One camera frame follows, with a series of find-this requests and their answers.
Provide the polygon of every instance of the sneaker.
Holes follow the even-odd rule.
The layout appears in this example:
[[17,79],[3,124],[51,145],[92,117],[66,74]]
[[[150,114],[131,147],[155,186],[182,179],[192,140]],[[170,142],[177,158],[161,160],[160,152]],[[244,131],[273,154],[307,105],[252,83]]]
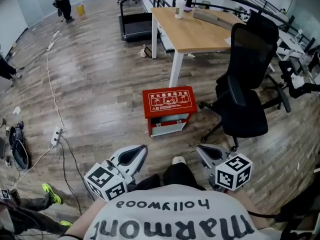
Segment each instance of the sneaker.
[[67,19],[65,22],[66,23],[71,23],[71,22],[73,22],[75,19],[74,18],[69,18],[69,19]]
[[178,164],[178,163],[184,163],[185,165],[187,164],[186,160],[182,156],[175,156],[172,159],[172,164],[175,165],[175,164]]
[[63,226],[67,226],[69,228],[72,226],[72,223],[67,221],[67,220],[61,220],[60,224],[63,225]]
[[11,86],[11,87],[14,86],[15,80],[16,80],[16,79],[15,79],[14,77],[11,78],[11,82],[10,82],[10,86]]
[[54,190],[52,189],[52,187],[49,184],[43,183],[42,188],[46,193],[51,193],[51,195],[53,196],[53,203],[54,204],[57,204],[57,205],[62,204],[62,200],[61,200],[60,196],[55,194]]

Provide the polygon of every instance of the black pants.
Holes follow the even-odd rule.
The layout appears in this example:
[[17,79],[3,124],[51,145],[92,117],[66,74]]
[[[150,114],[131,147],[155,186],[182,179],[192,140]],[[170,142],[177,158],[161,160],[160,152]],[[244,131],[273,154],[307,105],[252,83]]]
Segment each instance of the black pants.
[[0,56],[0,77],[5,79],[12,79],[17,73],[16,69],[10,66],[1,56]]
[[63,17],[66,20],[70,20],[72,17],[71,15],[71,4],[69,0],[62,0],[59,2],[59,8],[61,9],[62,13],[63,13]]
[[309,71],[311,72],[312,69],[319,63],[319,57],[318,57],[318,53],[316,52],[314,55],[313,55],[313,58],[310,62],[310,64],[308,65],[308,69]]
[[[182,162],[171,165],[164,172],[163,183],[165,186],[179,184],[189,186],[198,190],[206,190],[204,187],[197,184],[197,181],[189,167]],[[161,187],[160,176],[158,174],[155,174],[141,181],[136,186],[136,190],[150,190],[159,187]]]
[[53,204],[50,193],[45,198],[21,199],[20,207],[8,209],[14,227],[14,234],[20,235],[29,229],[45,231],[51,234],[62,235],[68,226],[63,226],[46,215],[39,213]]

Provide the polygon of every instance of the white t-shirt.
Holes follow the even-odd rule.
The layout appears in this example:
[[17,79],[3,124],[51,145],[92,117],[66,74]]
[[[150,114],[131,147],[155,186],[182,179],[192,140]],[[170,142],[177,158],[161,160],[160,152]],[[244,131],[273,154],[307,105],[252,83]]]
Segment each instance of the white t-shirt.
[[[85,240],[279,240],[257,230],[233,197],[183,185],[137,190],[110,201],[94,218]],[[60,240],[75,240],[61,236]]]

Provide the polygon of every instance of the yellow bucket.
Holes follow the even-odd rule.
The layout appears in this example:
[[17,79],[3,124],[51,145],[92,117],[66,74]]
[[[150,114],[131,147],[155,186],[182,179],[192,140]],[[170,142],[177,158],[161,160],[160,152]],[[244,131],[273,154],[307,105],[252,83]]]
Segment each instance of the yellow bucket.
[[79,6],[76,7],[76,10],[78,11],[79,16],[82,16],[85,14],[85,6],[83,3],[81,3]]

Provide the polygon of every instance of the white cable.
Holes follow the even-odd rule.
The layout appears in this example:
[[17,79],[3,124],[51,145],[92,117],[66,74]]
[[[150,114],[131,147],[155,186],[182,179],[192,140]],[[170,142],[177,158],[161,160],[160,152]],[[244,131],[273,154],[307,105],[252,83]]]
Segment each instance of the white cable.
[[[58,34],[58,37],[53,37],[50,41],[50,45],[51,44],[54,44],[57,40],[59,40],[61,37],[63,36],[63,34],[59,33]],[[64,122],[62,121],[62,118],[61,118],[61,115],[60,115],[60,112],[59,112],[59,108],[57,106],[57,103],[56,103],[56,97],[54,95],[54,90],[52,88],[52,85],[51,85],[51,80],[50,80],[50,72],[49,72],[49,60],[48,60],[48,49],[46,50],[46,70],[48,71],[48,78],[49,78],[49,84],[50,84],[50,88],[51,88],[51,92],[52,92],[52,96],[53,96],[53,99],[54,99],[54,104],[55,104],[55,107],[56,107],[56,111],[58,113],[58,116],[60,118],[60,121],[61,121],[61,126],[63,126],[65,128],[65,124]]]
[[40,159],[46,154],[48,153],[50,150],[52,150],[55,146],[52,146],[50,149],[48,149],[46,152],[44,152],[40,157],[39,159],[35,162],[34,166],[32,166],[29,170],[26,171],[26,173],[16,182],[16,184],[13,185],[13,187],[10,189],[13,190],[17,185],[18,183],[27,175],[28,172],[30,172],[36,165],[37,163],[40,161]]

